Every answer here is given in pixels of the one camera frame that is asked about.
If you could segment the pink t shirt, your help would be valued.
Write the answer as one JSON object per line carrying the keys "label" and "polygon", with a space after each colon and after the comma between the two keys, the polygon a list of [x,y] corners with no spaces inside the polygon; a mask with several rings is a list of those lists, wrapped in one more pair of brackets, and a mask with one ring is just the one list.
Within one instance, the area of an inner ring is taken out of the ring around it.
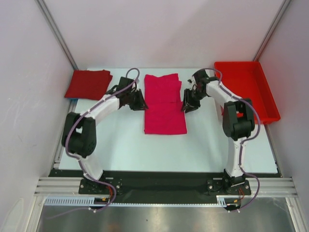
{"label": "pink t shirt", "polygon": [[144,133],[157,135],[187,134],[183,102],[180,98],[182,82],[178,74],[156,77],[145,75]]}

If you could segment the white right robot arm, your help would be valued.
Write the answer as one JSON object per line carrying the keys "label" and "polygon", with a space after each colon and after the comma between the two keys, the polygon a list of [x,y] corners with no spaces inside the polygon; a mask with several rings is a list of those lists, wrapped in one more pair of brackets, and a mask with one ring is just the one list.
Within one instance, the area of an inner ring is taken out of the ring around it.
{"label": "white right robot arm", "polygon": [[244,99],[233,93],[222,83],[220,77],[209,76],[207,68],[196,71],[188,80],[191,87],[184,90],[182,111],[189,113],[200,107],[205,97],[211,97],[223,108],[222,127],[228,138],[228,161],[224,168],[224,176],[218,190],[234,194],[245,183],[245,173],[242,167],[245,143],[251,140],[255,128],[257,112],[251,99]]}

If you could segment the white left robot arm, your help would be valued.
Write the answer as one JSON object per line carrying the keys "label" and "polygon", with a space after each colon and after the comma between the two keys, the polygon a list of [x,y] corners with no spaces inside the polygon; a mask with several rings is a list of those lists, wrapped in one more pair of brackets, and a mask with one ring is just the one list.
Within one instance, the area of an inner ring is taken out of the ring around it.
{"label": "white left robot arm", "polygon": [[77,160],[83,176],[90,180],[89,187],[95,193],[102,193],[106,186],[111,186],[101,178],[103,168],[95,155],[98,141],[97,126],[108,115],[126,105],[133,111],[148,109],[142,91],[138,87],[138,78],[121,77],[119,83],[89,109],[81,113],[70,112],[66,116],[62,146],[68,157]]}

